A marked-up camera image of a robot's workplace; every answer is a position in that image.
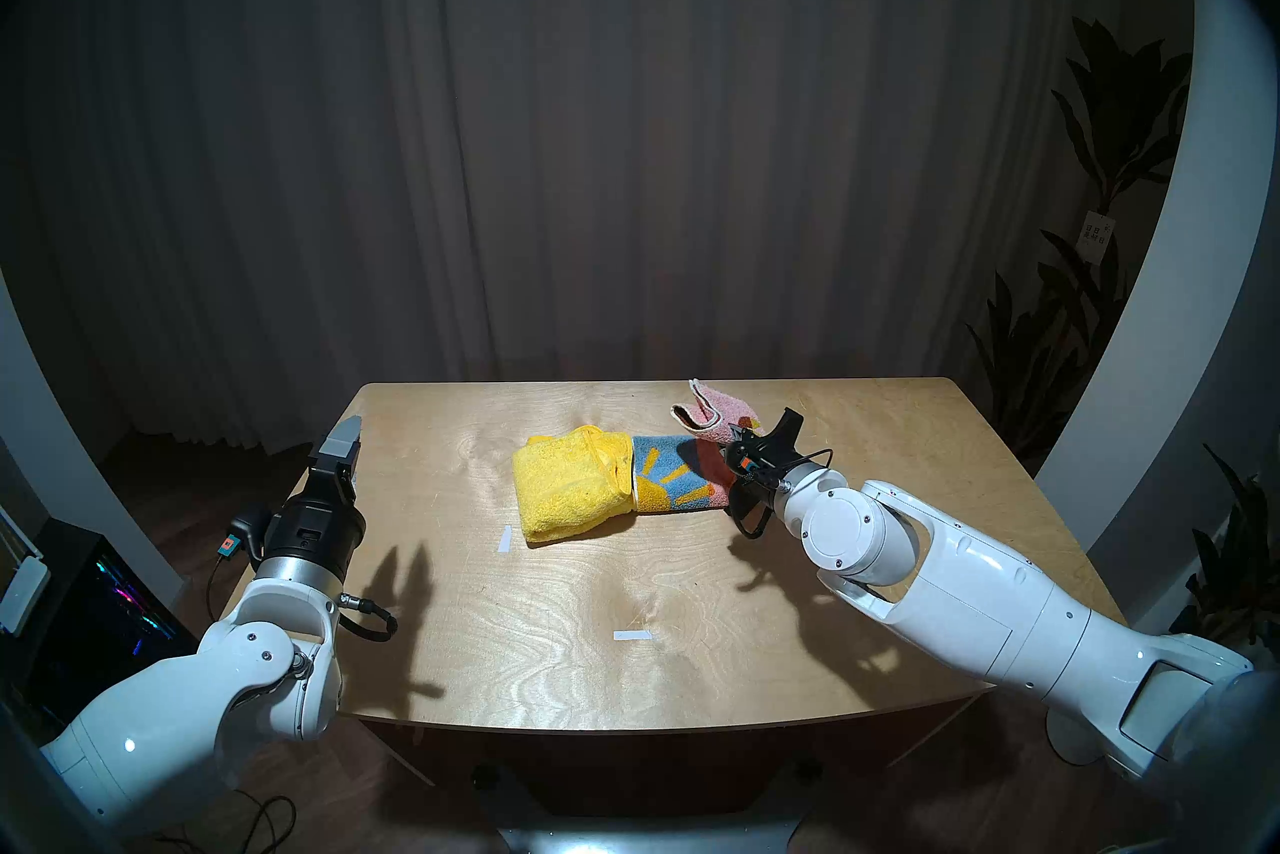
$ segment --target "wooden floor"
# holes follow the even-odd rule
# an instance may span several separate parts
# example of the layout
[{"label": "wooden floor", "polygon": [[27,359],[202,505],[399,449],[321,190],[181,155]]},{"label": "wooden floor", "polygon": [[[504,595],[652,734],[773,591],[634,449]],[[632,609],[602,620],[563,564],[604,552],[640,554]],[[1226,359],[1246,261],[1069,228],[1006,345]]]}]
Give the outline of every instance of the wooden floor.
[{"label": "wooden floor", "polygon": [[[102,466],[160,552],[192,579],[179,615],[197,635],[209,622],[205,581],[227,522],[250,502],[279,504],[306,455],[306,448],[293,448],[266,457],[134,435]],[[215,613],[236,586],[241,561],[215,576]],[[828,767],[819,802],[790,850],[1093,854],[1160,836],[1164,810],[1134,786],[1101,764],[1074,768],[1053,755],[1043,714],[1034,703],[992,693],[888,769],[859,776]],[[506,850],[465,790],[426,786],[355,721],[335,721],[315,745],[265,748],[242,786],[259,799],[279,793],[297,804],[298,823],[285,850]],[[255,812],[248,799],[230,793],[186,828],[207,854],[237,851]],[[262,827],[250,850],[269,841]],[[152,840],[131,846],[174,849]]]}]

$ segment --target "hanging tag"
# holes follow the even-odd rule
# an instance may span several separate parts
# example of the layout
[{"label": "hanging tag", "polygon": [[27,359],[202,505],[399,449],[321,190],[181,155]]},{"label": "hanging tag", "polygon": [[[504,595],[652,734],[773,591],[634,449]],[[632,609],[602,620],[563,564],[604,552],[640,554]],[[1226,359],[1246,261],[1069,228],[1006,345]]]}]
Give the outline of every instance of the hanging tag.
[{"label": "hanging tag", "polygon": [[1111,232],[1115,230],[1116,222],[1110,216],[1100,216],[1092,210],[1084,215],[1084,227],[1080,228],[1080,238],[1075,242],[1075,254],[1091,265],[1102,264],[1102,256],[1111,243]]}]

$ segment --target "curtain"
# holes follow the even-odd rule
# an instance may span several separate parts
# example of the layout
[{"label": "curtain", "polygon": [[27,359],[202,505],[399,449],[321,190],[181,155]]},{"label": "curtain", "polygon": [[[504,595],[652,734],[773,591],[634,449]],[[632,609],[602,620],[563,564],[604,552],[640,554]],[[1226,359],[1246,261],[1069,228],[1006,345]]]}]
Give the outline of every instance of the curtain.
[{"label": "curtain", "polygon": [[276,449],[366,382],[972,375],[1117,4],[23,0],[6,99],[137,429]]}]

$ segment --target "towel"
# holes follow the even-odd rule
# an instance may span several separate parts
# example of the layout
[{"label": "towel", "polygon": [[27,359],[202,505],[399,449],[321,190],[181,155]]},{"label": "towel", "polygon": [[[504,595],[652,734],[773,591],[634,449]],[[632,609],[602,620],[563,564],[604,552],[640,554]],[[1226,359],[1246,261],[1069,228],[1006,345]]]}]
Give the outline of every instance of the towel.
[{"label": "towel", "polygon": [[559,540],[630,512],[631,437],[580,426],[531,437],[511,457],[520,529],[530,544]]},{"label": "towel", "polygon": [[632,490],[641,513],[728,506],[733,472],[710,440],[686,434],[632,438]]},{"label": "towel", "polygon": [[741,399],[703,385],[698,379],[690,379],[689,388],[694,391],[695,406],[691,408],[676,403],[671,407],[671,415],[694,437],[724,446],[733,439],[731,424],[760,429],[755,410]]}]

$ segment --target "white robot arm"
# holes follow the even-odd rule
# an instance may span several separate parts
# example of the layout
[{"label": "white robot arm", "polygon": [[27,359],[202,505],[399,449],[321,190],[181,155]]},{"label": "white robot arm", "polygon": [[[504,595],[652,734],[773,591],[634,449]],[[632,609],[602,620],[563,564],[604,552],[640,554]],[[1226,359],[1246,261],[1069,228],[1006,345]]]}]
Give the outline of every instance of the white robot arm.
[{"label": "white robot arm", "polygon": [[[895,485],[850,489],[840,472],[794,456],[800,417],[787,412],[794,419],[771,435],[741,431],[726,461],[800,539],[823,585],[942,663],[1093,727],[1125,775],[1140,778],[1166,762],[1174,730],[1201,697],[1252,670],[1212,641],[1148,636],[1101,616],[1029,558]],[[906,517],[929,535],[923,557]],[[899,602],[872,590],[902,581],[918,562]]]},{"label": "white robot arm", "polygon": [[[233,524],[257,575],[195,654],[113,685],[41,748],[110,832],[179,822],[236,787],[262,744],[315,740],[338,709],[338,625],[370,640],[396,632],[389,613],[342,590],[365,534],[355,507],[358,435],[358,416],[340,423],[312,452],[301,493],[274,516],[262,510]],[[387,631],[339,609],[375,613]]]},{"label": "white robot arm", "polygon": [[113,685],[41,750],[111,832],[145,834],[184,819],[236,787],[262,744],[324,732],[342,682],[335,613],[315,589],[252,581],[195,654],[157,661]]}]

